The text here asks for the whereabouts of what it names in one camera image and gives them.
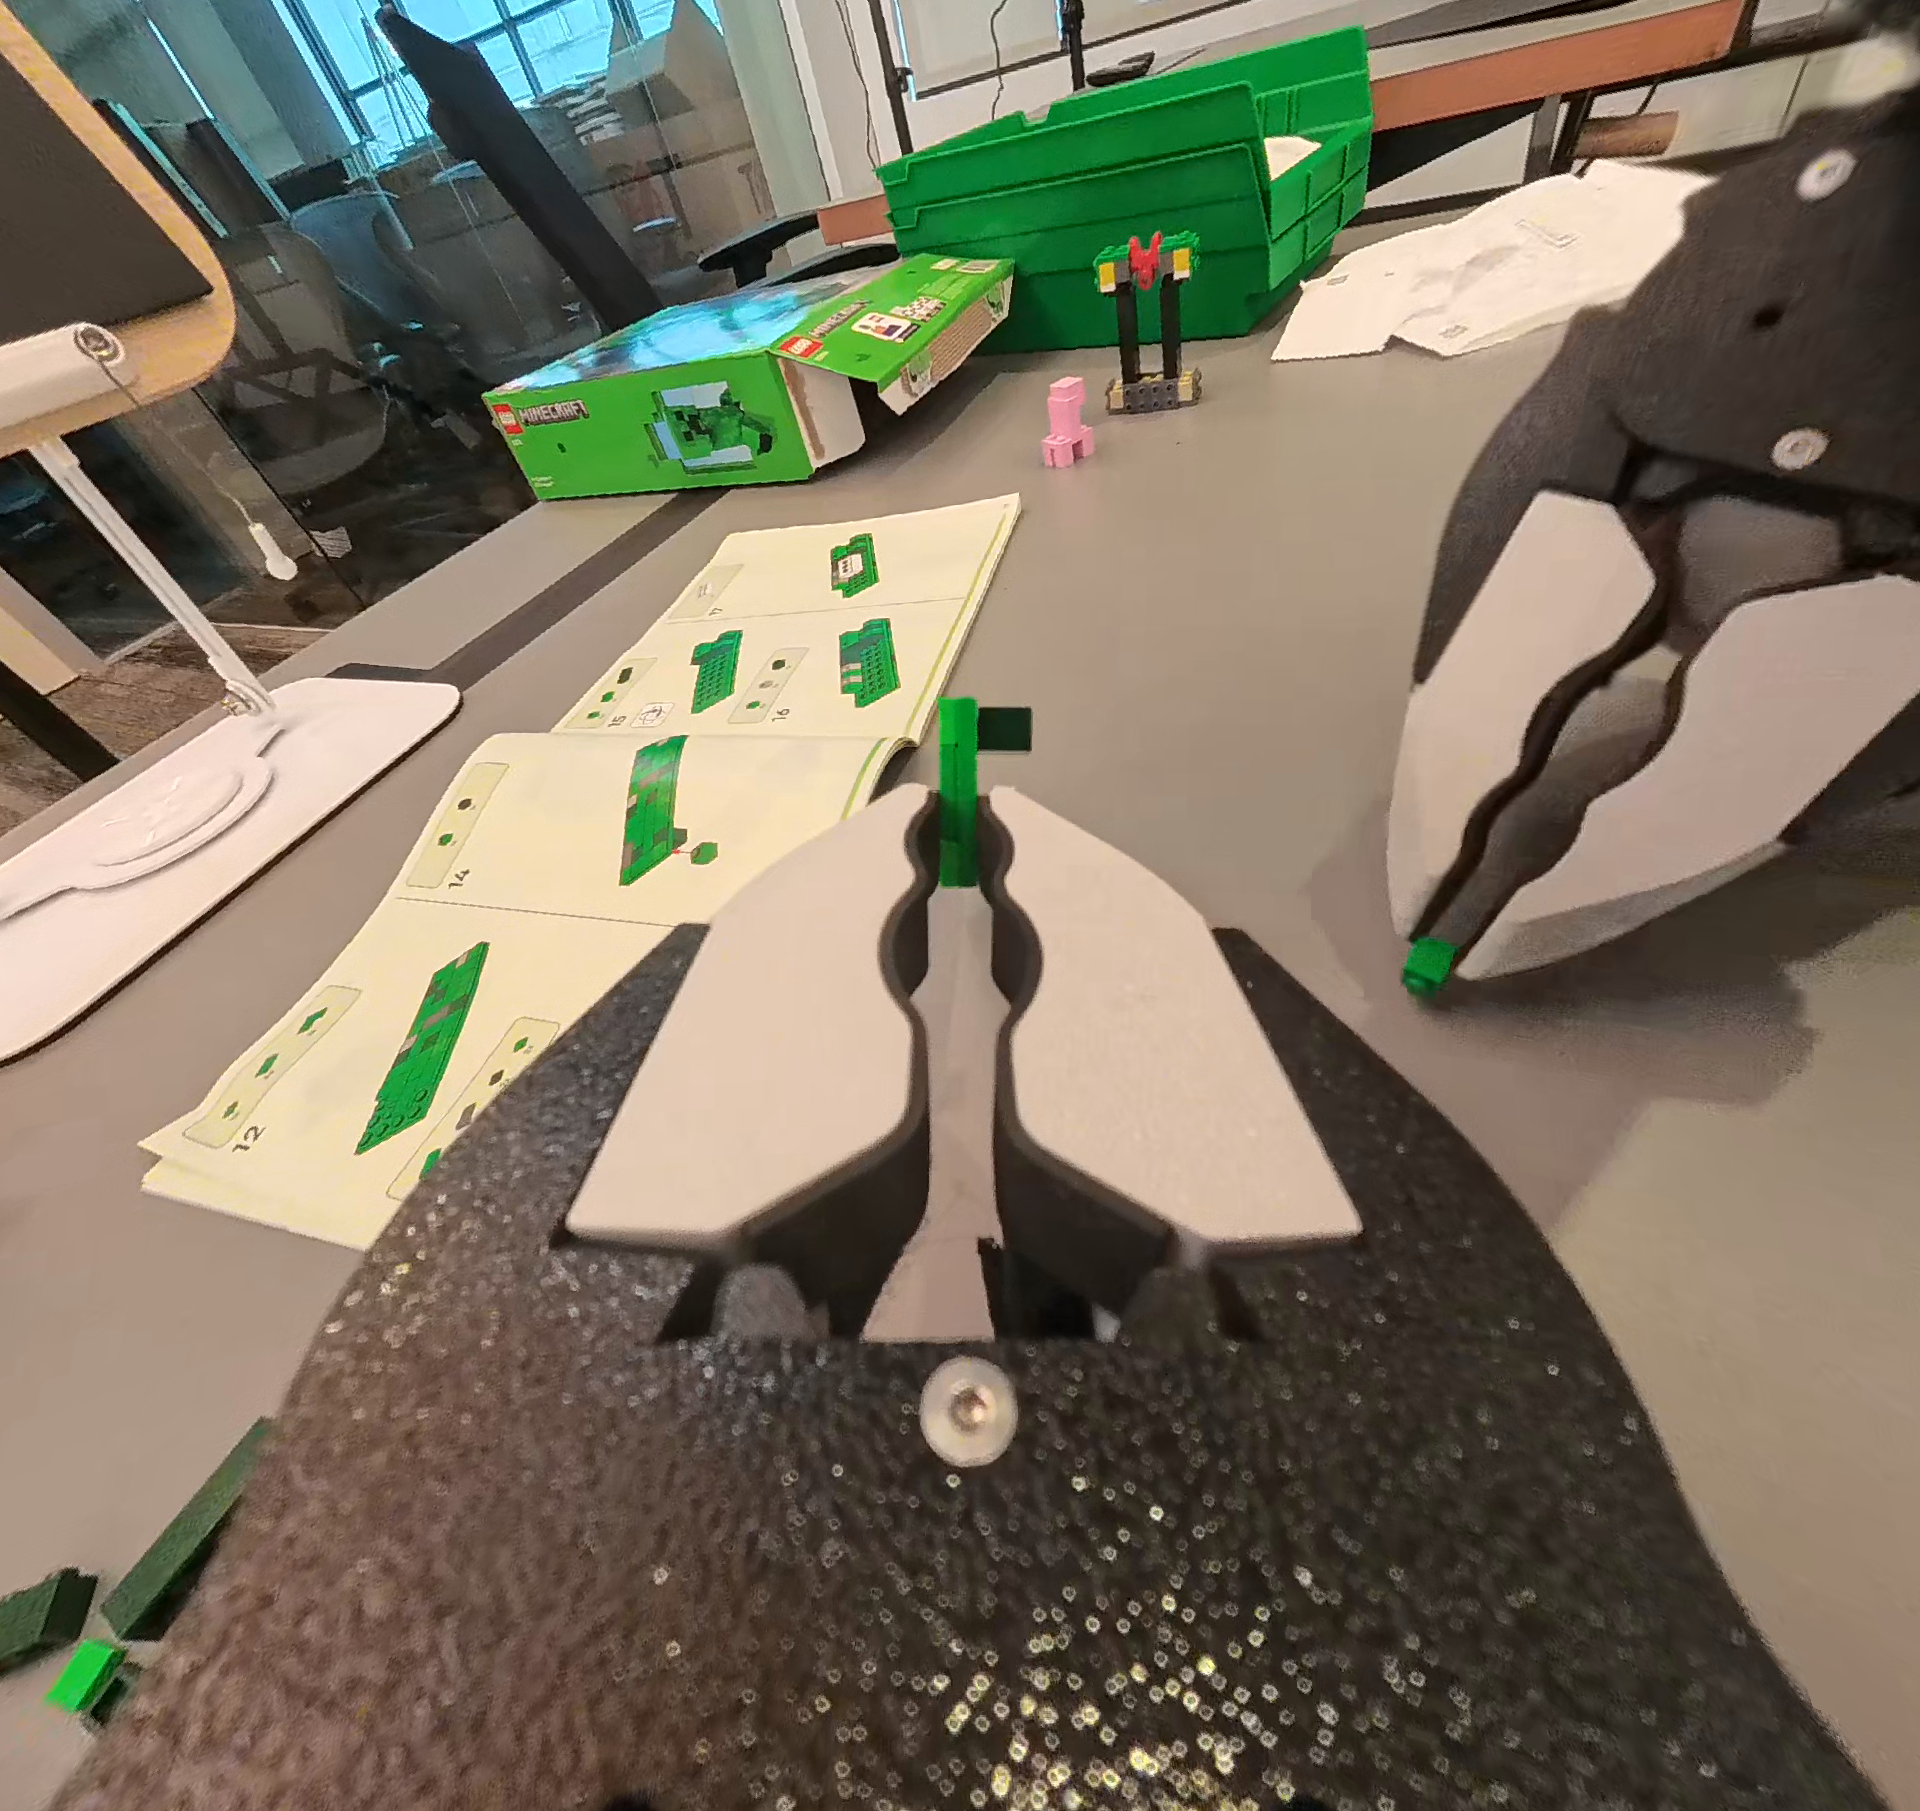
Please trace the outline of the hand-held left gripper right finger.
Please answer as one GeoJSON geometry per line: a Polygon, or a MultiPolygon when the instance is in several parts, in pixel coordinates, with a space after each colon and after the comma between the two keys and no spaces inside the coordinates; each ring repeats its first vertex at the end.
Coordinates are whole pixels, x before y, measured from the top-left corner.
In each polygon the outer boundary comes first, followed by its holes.
{"type": "Polygon", "coordinates": [[[989,790],[997,1206],[1040,1266],[1210,1266],[1360,1215],[1208,918],[1156,872],[989,790]]]}

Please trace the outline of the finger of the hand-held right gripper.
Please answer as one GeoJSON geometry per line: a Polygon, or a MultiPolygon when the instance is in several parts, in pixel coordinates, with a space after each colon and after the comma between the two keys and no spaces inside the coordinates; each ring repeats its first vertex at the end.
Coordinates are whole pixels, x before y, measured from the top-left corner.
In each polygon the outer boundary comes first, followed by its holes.
{"type": "Polygon", "coordinates": [[[1782,854],[1788,830],[1916,705],[1916,583],[1745,601],[1682,671],[1651,759],[1462,953],[1469,983],[1560,963],[1782,854]]]}
{"type": "Polygon", "coordinates": [[[1526,504],[1404,711],[1387,826],[1399,933],[1426,936],[1453,904],[1570,707],[1648,637],[1657,596],[1617,504],[1526,504]]]}

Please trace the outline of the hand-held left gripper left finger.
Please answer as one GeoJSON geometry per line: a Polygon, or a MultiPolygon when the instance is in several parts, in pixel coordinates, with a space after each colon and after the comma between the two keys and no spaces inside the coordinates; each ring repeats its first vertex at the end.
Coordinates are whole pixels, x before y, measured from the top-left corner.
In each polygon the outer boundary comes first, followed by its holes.
{"type": "Polygon", "coordinates": [[[567,1229],[742,1254],[800,1223],[925,1111],[932,790],[801,841],[707,926],[567,1229]]]}

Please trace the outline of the green brick plate assembly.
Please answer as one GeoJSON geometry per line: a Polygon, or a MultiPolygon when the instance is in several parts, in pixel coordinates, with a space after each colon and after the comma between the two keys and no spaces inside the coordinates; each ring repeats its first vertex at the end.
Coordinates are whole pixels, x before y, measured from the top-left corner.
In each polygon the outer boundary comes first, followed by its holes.
{"type": "Polygon", "coordinates": [[[938,698],[938,886],[979,886],[979,698],[938,698]]]}

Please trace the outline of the grey desk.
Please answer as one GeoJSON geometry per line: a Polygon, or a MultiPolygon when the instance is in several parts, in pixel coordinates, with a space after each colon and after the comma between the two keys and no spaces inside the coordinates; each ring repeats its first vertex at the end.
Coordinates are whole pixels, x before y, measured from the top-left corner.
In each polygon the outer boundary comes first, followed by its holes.
{"type": "Polygon", "coordinates": [[[1412,1005],[1383,807],[1432,551],[1554,334],[1457,362],[1195,350],[1177,419],[1038,463],[1052,377],[974,364],[797,490],[533,507],[288,659],[435,668],[460,719],[48,1051],[4,1069],[4,1590],[104,1585],[278,1408],[356,1257],[139,1191],[365,926],[454,771],[536,730],[734,532],[1023,496],[950,678],[1020,790],[1250,932],[1548,1229],[1740,1602],[1916,1806],[1916,901],[1906,847],[1781,862],[1585,963],[1412,1005]]]}

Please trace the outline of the brown-edged side desk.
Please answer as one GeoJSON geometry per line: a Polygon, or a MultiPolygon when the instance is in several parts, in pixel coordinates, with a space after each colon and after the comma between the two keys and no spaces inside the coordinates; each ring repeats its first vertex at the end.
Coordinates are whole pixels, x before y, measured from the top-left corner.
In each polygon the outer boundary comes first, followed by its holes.
{"type": "Polygon", "coordinates": [[[1366,29],[1369,52],[1517,29],[1517,43],[1372,74],[1369,190],[1532,123],[1523,177],[1563,174],[1599,96],[1825,49],[1818,29],[1752,40],[1758,0],[1450,0],[1366,29]]]}

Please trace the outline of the white paper sheets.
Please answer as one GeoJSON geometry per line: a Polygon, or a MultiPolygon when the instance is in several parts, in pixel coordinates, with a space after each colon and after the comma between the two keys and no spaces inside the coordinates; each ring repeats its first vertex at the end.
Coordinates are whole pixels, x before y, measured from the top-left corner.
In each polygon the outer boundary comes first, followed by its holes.
{"type": "Polygon", "coordinates": [[[1360,246],[1301,290],[1271,359],[1360,359],[1390,344],[1462,359],[1620,307],[1675,247],[1706,187],[1691,171],[1599,161],[1360,246]]]}

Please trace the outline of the open building instruction booklet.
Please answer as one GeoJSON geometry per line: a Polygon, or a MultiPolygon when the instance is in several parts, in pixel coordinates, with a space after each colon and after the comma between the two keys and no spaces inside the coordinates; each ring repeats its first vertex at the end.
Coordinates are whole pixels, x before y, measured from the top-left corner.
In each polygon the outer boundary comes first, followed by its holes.
{"type": "Polygon", "coordinates": [[[144,1193],[372,1247],[669,932],[926,741],[1020,496],[734,532],[570,713],[473,750],[362,933],[181,1118],[144,1193]]]}

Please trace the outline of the black board on white stand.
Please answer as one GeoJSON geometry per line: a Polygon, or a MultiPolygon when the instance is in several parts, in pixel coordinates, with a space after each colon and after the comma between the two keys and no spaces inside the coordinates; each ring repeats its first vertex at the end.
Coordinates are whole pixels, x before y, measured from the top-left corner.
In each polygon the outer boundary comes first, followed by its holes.
{"type": "Polygon", "coordinates": [[[4,668],[4,717],[107,790],[4,862],[4,1063],[135,972],[427,744],[449,684],[311,678],[272,692],[212,626],[65,432],[217,371],[235,301],[212,246],[107,117],[4,11],[4,455],[28,455],[195,639],[232,713],[123,768],[4,668]]]}

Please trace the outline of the green plastic bin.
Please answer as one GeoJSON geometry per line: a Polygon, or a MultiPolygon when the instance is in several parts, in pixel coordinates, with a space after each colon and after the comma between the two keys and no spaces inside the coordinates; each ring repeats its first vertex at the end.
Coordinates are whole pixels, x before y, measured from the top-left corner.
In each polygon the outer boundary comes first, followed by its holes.
{"type": "Polygon", "coordinates": [[[1114,344],[1096,253],[1192,237],[1187,344],[1240,338],[1326,259],[1369,190],[1356,25],[1008,114],[879,168],[904,253],[1014,264],[986,355],[1114,344]]]}

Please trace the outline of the green toy set box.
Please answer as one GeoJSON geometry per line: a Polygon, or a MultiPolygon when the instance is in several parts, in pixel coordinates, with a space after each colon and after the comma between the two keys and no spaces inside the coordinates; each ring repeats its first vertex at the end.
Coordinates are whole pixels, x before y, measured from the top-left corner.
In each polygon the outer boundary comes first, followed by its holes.
{"type": "Polygon", "coordinates": [[[655,311],[487,392],[540,501],[801,484],[1008,319],[1003,258],[918,253],[655,311]]]}

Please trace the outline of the pile of loose small bricks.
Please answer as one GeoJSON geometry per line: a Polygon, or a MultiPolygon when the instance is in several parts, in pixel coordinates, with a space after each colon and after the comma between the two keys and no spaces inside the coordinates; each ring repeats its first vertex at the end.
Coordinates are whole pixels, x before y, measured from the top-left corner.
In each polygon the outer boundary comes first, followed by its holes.
{"type": "Polygon", "coordinates": [[[272,1438],[275,1417],[254,1421],[107,1593],[78,1567],[7,1593],[4,1678],[54,1661],[48,1708],[107,1728],[148,1672],[139,1651],[160,1643],[202,1582],[272,1438]]]}

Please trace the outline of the black office chair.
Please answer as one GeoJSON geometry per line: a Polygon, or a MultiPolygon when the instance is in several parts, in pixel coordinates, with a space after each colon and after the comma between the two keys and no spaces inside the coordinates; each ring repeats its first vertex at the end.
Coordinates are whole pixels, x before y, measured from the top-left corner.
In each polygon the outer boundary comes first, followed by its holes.
{"type": "MultiPolygon", "coordinates": [[[[640,271],[619,240],[600,222],[528,120],[500,89],[484,55],[454,44],[384,3],[376,25],[399,55],[430,104],[435,137],[470,161],[500,190],[540,247],[572,278],[606,331],[625,328],[672,299],[640,271]]],[[[776,214],[697,258],[697,271],[731,271],[736,290],[768,280],[773,253],[807,232],[824,232],[827,208],[776,214]]],[[[894,265],[891,237],[830,246],[773,284],[824,280],[858,265],[894,265]]]]}

